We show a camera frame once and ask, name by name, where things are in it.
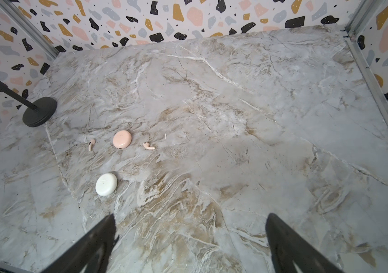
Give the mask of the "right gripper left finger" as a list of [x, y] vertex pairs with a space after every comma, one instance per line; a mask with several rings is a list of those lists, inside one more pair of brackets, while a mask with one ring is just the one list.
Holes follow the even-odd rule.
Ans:
[[105, 273], [119, 238], [110, 214], [43, 271], [45, 273]]

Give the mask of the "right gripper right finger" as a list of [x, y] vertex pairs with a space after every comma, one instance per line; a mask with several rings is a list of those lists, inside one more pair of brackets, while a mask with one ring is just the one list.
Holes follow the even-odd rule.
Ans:
[[268, 215], [265, 229], [276, 273], [341, 272], [276, 214]]

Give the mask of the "white earbud charging case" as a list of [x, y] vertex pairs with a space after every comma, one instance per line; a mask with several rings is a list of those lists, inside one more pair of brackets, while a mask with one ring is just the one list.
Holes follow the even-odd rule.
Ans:
[[105, 197], [112, 194], [117, 187], [117, 177], [112, 173], [106, 173], [101, 175], [95, 185], [96, 193], [99, 196]]

